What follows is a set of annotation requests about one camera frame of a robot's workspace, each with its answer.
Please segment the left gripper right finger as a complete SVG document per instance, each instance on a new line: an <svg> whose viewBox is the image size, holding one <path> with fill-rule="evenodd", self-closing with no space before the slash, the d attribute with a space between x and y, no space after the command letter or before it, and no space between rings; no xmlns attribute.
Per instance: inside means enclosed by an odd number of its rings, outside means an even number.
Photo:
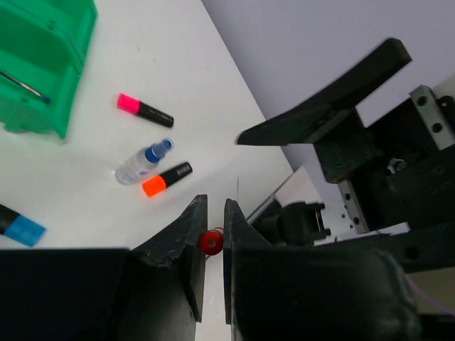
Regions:
<svg viewBox="0 0 455 341"><path fill-rule="evenodd" d="M278 247L224 212L226 320L233 340L419 340L405 273L377 249Z"/></svg>

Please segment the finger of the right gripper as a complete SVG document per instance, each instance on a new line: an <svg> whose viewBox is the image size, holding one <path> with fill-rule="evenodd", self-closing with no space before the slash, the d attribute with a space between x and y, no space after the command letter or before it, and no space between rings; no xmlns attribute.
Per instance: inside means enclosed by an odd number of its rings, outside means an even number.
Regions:
<svg viewBox="0 0 455 341"><path fill-rule="evenodd" d="M301 104L237 137L243 146L312 144L412 61L401 40L387 38L351 69Z"/></svg>

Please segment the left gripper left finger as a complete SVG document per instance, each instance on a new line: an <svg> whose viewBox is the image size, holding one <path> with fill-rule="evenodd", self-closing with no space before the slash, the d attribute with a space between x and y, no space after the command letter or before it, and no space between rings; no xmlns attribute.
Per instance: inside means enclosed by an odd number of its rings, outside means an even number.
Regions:
<svg viewBox="0 0 455 341"><path fill-rule="evenodd" d="M135 249L1 252L2 340L193 340L208 198Z"/></svg>

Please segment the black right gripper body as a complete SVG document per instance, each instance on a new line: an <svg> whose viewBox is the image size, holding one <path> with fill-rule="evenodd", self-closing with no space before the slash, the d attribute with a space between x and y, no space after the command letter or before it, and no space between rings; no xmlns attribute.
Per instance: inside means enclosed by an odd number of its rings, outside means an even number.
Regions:
<svg viewBox="0 0 455 341"><path fill-rule="evenodd" d="M351 117L316 142L360 237L330 245L380 249L409 272L454 265L454 99L422 85L364 126Z"/></svg>

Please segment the red gel pen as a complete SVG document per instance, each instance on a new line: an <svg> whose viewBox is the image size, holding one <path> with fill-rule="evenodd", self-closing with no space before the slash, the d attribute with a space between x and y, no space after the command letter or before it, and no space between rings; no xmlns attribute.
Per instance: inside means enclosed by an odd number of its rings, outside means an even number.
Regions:
<svg viewBox="0 0 455 341"><path fill-rule="evenodd" d="M223 250L223 234L222 227L216 227L203 233L199 240L200 250L206 256L215 256Z"/></svg>

